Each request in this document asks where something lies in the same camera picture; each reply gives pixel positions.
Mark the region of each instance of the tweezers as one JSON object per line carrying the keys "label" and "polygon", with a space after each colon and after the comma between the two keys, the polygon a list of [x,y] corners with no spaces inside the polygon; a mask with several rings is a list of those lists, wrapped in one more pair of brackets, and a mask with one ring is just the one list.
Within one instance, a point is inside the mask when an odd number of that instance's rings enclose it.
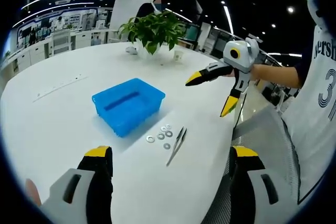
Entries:
{"label": "tweezers", "polygon": [[175,144],[173,146],[172,154],[171,154],[171,156],[169,157],[169,159],[168,159],[168,161],[166,163],[167,167],[170,165],[171,161],[173,160],[173,158],[175,157],[176,153],[179,151],[179,149],[181,148],[181,145],[184,142],[185,134],[187,133],[188,129],[186,128],[184,132],[183,132],[183,130],[184,130],[184,127],[182,127],[182,129],[180,130],[179,134],[177,135]]}

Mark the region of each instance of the green leaves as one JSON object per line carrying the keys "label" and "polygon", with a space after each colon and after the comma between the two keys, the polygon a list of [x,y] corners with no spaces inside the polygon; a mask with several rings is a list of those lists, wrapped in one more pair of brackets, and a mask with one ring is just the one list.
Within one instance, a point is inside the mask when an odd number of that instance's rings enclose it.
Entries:
{"label": "green leaves", "polygon": [[148,43],[146,46],[146,49],[150,54],[153,55],[157,49],[157,43],[154,43],[154,42]]}
{"label": "green leaves", "polygon": [[185,36],[185,24],[180,22],[177,17],[169,12],[163,12],[158,15],[149,14],[142,18],[130,18],[128,23],[119,28],[119,35],[129,33],[129,39],[134,42],[135,39],[142,41],[143,47],[154,54],[158,44],[162,46],[164,42],[168,43],[169,50],[172,50],[178,43],[178,39]]}

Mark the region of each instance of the blue plastic basket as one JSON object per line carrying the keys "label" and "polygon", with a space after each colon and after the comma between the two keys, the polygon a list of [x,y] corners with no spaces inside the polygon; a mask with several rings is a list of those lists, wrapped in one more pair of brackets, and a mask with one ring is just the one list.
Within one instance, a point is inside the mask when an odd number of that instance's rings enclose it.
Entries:
{"label": "blue plastic basket", "polygon": [[163,98],[163,92],[137,78],[92,96],[98,115],[120,137],[157,112]]}

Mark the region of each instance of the face mask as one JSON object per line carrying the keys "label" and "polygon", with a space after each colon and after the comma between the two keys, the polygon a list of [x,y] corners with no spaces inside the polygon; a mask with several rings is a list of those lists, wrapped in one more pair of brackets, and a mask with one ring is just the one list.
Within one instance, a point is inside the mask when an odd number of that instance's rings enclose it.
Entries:
{"label": "face mask", "polygon": [[162,11],[162,4],[154,4],[155,8],[158,9],[159,11]]}

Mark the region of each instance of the white table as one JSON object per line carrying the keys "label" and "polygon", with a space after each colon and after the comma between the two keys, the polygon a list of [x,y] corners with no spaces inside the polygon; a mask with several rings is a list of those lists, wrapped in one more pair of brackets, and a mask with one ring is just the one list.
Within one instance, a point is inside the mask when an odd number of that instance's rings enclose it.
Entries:
{"label": "white table", "polygon": [[[69,51],[9,81],[1,98],[1,116],[13,170],[21,185],[26,178],[35,182],[43,202],[49,187],[69,168],[76,168],[85,152],[110,145],[113,223],[200,223],[228,158],[234,115],[219,115],[234,78],[185,87],[193,72],[214,60],[177,46],[185,54],[175,62],[173,50],[163,46],[158,58],[145,61],[125,53],[129,45]],[[166,98],[157,115],[119,138],[97,116],[91,97],[132,78],[157,87]],[[157,134],[167,123],[172,138],[146,142],[147,135]],[[185,142],[167,168],[171,149],[165,150],[163,143],[173,146],[182,126],[188,128]]]}

